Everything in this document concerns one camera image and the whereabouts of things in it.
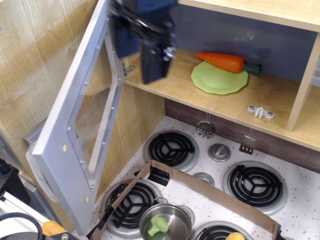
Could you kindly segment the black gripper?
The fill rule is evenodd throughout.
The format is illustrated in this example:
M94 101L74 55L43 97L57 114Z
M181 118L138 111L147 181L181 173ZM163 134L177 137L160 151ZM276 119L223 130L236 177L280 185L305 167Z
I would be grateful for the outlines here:
M176 0L112 0L112 41L119 59L139 51L144 84L165 78L176 51L170 8Z

